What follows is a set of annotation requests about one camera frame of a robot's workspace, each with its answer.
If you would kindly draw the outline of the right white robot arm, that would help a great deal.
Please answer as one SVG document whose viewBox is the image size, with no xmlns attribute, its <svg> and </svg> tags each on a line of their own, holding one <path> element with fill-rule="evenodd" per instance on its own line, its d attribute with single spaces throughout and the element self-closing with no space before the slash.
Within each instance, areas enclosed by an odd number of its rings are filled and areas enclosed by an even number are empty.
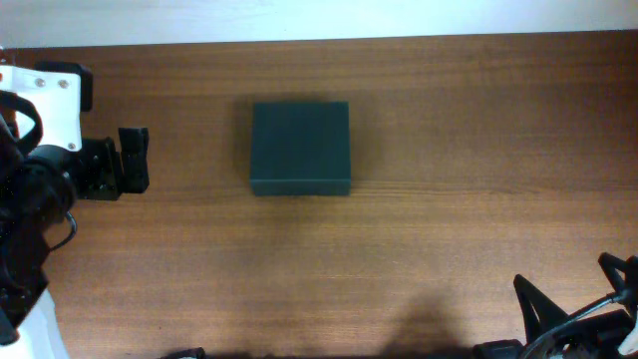
<svg viewBox="0 0 638 359">
<path fill-rule="evenodd" d="M 635 358 L 637 356 L 637 258 L 602 253 L 598 263 L 613 291 L 569 314 L 521 275 L 513 285 L 526 342 L 477 345 L 479 359 Z"/>
</svg>

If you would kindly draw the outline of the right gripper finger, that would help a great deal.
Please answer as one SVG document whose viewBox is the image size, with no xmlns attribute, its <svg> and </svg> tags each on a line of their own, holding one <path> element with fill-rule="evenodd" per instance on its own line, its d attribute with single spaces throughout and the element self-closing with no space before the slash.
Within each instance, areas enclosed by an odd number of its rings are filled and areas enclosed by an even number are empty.
<svg viewBox="0 0 638 359">
<path fill-rule="evenodd" d="M 528 344 L 568 317 L 564 310 L 524 276 L 517 274 L 514 277 L 513 286 L 522 312 Z"/>
<path fill-rule="evenodd" d="M 632 319 L 637 318 L 637 256 L 623 260 L 603 252 L 598 263 Z"/>
</svg>

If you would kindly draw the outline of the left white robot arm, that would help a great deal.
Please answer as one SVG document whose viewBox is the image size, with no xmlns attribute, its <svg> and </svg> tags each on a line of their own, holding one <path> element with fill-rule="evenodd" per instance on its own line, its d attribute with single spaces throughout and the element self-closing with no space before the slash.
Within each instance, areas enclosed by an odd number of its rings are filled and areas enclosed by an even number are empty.
<svg viewBox="0 0 638 359">
<path fill-rule="evenodd" d="M 46 231 L 66 221 L 78 231 L 71 209 L 79 199 L 116 200 L 150 185 L 146 128 L 121 128 L 110 138 L 83 141 L 72 153 L 42 144 L 44 124 L 35 106 L 15 94 L 1 95 L 2 107 L 30 119 L 23 138 L 1 125 L 1 355 L 4 358 L 65 358 L 68 355 L 43 270 L 50 245 Z"/>
</svg>

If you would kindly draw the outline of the black box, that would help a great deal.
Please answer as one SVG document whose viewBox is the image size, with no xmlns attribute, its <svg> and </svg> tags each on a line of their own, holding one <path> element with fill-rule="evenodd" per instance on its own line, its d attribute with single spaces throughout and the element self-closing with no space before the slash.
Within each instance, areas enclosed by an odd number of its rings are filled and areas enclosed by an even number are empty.
<svg viewBox="0 0 638 359">
<path fill-rule="evenodd" d="M 348 195 L 349 104 L 256 103 L 249 183 L 257 196 Z"/>
</svg>

